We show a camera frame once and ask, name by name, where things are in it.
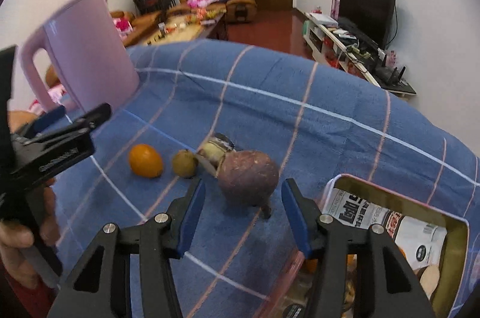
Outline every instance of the human hand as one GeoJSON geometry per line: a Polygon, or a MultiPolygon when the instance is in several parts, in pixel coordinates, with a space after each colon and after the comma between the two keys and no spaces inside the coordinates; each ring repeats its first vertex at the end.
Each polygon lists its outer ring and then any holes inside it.
{"type": "MultiPolygon", "coordinates": [[[[40,236],[48,246],[53,246],[60,238],[59,226],[55,218],[55,193],[52,188],[44,188],[45,220],[40,226],[40,236]]],[[[38,285],[38,274],[31,264],[25,260],[20,248],[33,245],[34,237],[30,229],[17,221],[0,222],[0,256],[6,271],[22,286],[35,289],[38,285]]]]}

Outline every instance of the flat screen tv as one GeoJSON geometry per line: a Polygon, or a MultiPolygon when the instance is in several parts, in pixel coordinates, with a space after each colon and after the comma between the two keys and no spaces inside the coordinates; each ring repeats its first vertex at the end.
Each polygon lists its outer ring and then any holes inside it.
{"type": "Polygon", "coordinates": [[[338,22],[354,34],[360,30],[385,49],[394,9],[395,0],[340,0],[338,22]]]}

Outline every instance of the pink plastic jug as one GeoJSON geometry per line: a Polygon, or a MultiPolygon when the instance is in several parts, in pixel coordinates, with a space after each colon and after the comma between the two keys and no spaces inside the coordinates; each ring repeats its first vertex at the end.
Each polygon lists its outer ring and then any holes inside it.
{"type": "Polygon", "coordinates": [[[45,111],[51,100],[33,64],[45,49],[72,103],[88,111],[100,103],[118,109],[138,87],[139,78],[115,29],[105,0],[71,0],[18,49],[23,72],[45,111]]]}

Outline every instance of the wooden coffee table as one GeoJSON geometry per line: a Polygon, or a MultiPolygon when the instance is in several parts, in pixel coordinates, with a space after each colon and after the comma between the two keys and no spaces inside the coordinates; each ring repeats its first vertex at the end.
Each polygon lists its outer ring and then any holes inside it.
{"type": "MultiPolygon", "coordinates": [[[[169,18],[166,26],[172,24],[180,24],[185,19],[186,15],[179,15],[169,18]]],[[[225,13],[219,14],[215,19],[215,23],[207,26],[199,24],[188,25],[185,29],[177,28],[175,31],[167,34],[161,38],[160,30],[155,30],[149,34],[142,42],[142,44],[167,44],[173,42],[193,41],[194,39],[219,39],[221,41],[228,41],[229,35],[227,32],[227,22],[225,21],[225,13]]]]}

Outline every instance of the barcode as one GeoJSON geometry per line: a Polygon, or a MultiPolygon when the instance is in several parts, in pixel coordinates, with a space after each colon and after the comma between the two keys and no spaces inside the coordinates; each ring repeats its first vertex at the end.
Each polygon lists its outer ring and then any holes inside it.
{"type": "Polygon", "coordinates": [[[435,226],[434,224],[428,224],[423,228],[423,232],[425,234],[432,234],[433,231],[435,230],[435,227],[437,226],[435,226]]]}

